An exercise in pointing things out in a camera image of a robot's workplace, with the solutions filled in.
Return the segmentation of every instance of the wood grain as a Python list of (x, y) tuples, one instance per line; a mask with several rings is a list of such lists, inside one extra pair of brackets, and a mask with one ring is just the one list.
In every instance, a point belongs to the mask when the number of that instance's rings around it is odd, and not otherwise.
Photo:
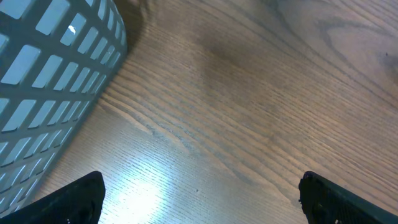
[(398, 215), (398, 2), (116, 3), (134, 48), (36, 199), (99, 170), (102, 223), (306, 223), (313, 170)]

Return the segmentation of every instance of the gray plastic basket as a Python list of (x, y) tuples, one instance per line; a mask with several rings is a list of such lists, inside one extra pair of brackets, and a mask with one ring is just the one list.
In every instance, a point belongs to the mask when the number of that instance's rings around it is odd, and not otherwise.
[(0, 23), (3, 217), (29, 203), (120, 68), (127, 43), (112, 0), (2, 0)]

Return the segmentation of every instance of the wooden surface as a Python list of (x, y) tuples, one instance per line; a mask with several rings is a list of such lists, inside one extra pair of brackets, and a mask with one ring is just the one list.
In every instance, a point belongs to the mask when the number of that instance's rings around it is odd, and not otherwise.
[[(119, 7), (129, 41), (137, 13)], [(313, 170), (398, 215), (398, 2), (152, 1), (36, 199), (104, 175), (102, 223), (306, 223)]]

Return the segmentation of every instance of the dark wood grain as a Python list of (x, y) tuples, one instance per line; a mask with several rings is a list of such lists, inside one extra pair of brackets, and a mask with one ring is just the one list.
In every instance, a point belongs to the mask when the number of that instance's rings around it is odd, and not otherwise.
[(138, 42), (132, 7), (135, 48), (36, 199), (99, 170), (103, 223), (306, 223), (313, 170), (398, 215), (398, 2), (152, 1)]

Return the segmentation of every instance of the black object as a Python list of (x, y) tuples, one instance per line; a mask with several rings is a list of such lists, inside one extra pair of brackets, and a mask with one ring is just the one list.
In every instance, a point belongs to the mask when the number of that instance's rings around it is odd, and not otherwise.
[(0, 223), (95, 224), (100, 219), (104, 198), (104, 180), (96, 171), (9, 214)]
[(398, 223), (398, 217), (307, 171), (298, 185), (309, 224)]

